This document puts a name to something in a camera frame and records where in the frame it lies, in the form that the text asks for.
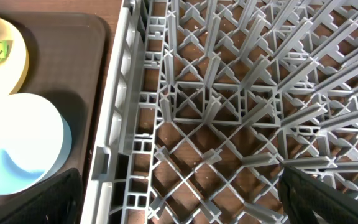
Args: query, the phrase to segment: wooden table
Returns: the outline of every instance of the wooden table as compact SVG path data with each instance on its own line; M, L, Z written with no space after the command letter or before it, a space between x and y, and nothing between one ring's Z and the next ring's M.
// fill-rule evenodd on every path
M94 102L95 110L93 112L94 114L99 114L121 3L122 0L0 0L0 11L83 12L95 14L104 20L106 26L106 43L104 46L105 56L102 58L101 66L103 77L99 79ZM91 125L91 131L89 132L91 135L89 141L91 141L91 139L94 141L94 137L96 136L98 116L94 116L92 123L93 125ZM87 154L86 158L78 158L85 160L84 171L82 173L85 183L88 179L90 157L91 155ZM0 204L14 196L15 195L0 197Z

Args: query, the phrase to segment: plastic dish rack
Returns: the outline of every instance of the plastic dish rack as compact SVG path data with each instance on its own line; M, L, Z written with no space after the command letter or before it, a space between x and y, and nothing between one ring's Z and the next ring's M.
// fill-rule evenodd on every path
M358 200L358 0L124 0L81 223L288 223L280 164Z

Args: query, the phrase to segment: yellow bowl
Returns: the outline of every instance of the yellow bowl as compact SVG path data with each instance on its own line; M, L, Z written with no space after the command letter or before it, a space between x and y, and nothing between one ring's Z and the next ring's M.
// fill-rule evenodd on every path
M0 96L17 93L29 69L29 56L21 33L0 18L0 40L8 40L7 58L0 63Z

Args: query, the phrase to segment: brown tray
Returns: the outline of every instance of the brown tray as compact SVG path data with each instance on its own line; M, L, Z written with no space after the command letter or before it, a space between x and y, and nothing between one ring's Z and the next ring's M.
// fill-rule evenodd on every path
M14 24L29 51L29 72L20 92L51 101L70 126L73 146L59 172L83 172L106 31L88 14L0 12ZM0 197L0 204L15 195Z

